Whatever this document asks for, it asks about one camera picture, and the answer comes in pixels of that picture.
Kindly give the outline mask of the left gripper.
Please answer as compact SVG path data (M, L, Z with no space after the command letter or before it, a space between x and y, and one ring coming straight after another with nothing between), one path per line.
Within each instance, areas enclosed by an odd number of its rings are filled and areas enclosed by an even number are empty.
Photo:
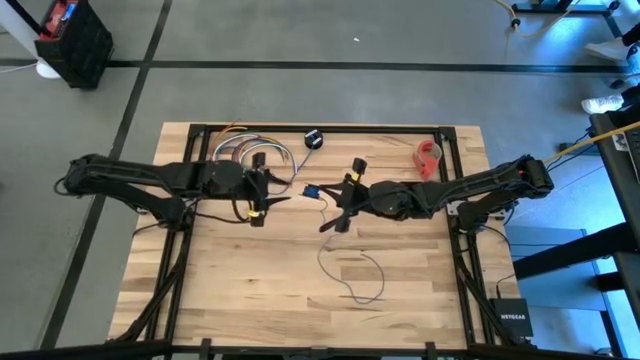
M273 183L286 186L290 185L290 182L275 176L269 169L266 169L265 163L266 154L264 152L257 152L252 156L251 166L244 171L244 177L249 183L249 189L252 191L250 195L252 207L249 215L250 225L252 227L264 226L268 207L289 200L289 197L267 199L268 184Z

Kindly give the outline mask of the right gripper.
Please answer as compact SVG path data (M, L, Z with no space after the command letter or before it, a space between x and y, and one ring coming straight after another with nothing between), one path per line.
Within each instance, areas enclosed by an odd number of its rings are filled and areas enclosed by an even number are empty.
M336 200L336 205L342 209L342 214L327 221L319 227L321 233L333 229L337 233L349 231L350 218L358 214L359 210L369 199L368 188L360 180L367 168L367 162L355 158L352 171L345 175L342 183L320 185L319 189Z

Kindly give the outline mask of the red tape dispenser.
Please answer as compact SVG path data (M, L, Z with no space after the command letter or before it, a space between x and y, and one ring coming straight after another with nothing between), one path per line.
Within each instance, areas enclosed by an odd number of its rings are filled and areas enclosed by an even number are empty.
M423 181L427 181L439 167L441 147L432 140L421 142L412 155L414 166Z

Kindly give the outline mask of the black equipment case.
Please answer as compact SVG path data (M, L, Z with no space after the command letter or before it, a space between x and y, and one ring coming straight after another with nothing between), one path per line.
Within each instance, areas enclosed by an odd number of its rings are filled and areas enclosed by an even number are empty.
M95 89L114 51L112 33L88 0L79 0L62 36L35 42L37 54L70 88Z

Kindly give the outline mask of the black diagonal beam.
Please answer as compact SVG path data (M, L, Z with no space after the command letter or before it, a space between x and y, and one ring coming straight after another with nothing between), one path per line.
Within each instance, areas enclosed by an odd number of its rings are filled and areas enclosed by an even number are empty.
M618 252L640 251L640 225L628 222L598 231L514 262L517 279L525 279Z

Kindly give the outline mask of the white stand foot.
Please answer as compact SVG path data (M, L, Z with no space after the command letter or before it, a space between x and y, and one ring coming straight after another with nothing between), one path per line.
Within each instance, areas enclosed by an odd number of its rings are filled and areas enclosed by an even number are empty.
M42 59L39 59L36 64L36 71L41 77L46 79L61 78L61 76L56 72L56 70Z

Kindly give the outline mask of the red device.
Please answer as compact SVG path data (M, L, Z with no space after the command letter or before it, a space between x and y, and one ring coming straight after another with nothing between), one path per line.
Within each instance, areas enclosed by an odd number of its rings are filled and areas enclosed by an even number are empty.
M62 36L79 0L53 0L40 24L40 40L56 40Z

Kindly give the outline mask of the black desk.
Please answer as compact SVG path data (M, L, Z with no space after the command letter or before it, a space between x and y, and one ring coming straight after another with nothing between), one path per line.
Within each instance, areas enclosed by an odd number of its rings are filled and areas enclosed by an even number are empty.
M622 283L621 289L640 328L640 182L629 152L616 148L616 140L624 134L624 130L608 135L608 132L617 131L618 128L607 114L591 115L589 120L596 135L605 135L596 144L624 216L624 221L614 226L620 233L622 244L614 251L613 258Z

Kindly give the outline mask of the person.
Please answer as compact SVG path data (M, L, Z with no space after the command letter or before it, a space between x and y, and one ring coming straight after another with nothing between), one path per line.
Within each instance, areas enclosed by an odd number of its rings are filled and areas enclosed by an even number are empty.
M601 43L588 43L584 49L593 56L612 61L625 61L632 45L640 42L640 22L621 37ZM588 114L616 111L640 103L640 82L619 94L590 98L581 101Z

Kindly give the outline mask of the black keyboard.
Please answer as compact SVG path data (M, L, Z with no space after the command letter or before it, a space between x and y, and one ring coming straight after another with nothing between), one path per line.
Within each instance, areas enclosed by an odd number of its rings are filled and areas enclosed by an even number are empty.
M636 179L640 184L640 130L628 130L624 136Z

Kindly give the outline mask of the black network switch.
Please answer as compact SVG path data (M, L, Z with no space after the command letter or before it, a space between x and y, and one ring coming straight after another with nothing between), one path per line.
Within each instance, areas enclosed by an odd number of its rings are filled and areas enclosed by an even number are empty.
M501 322L514 336L531 338L533 329L528 304L523 298L495 298L491 305Z

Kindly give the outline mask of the black desk frame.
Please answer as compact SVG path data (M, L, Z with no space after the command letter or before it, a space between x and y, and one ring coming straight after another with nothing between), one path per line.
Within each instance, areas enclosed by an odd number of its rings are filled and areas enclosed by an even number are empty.
M510 28L512 31L523 38L535 37L542 35L552 27L554 27L560 20L569 15L587 15L587 16L600 16L602 17L611 34L616 37L621 37L623 34L619 29L616 21L613 18L614 12L620 6L620 0L607 0L607 5L595 5L587 4L581 5L582 0L534 0L533 2L515 3L507 5L506 10L511 18ZM551 23L543 28L540 28L533 33L523 33L520 31L521 20L518 17L519 14L537 14L537 15L551 15L558 14L558 17ZM632 45L629 51L627 59L633 56L637 52L636 45Z

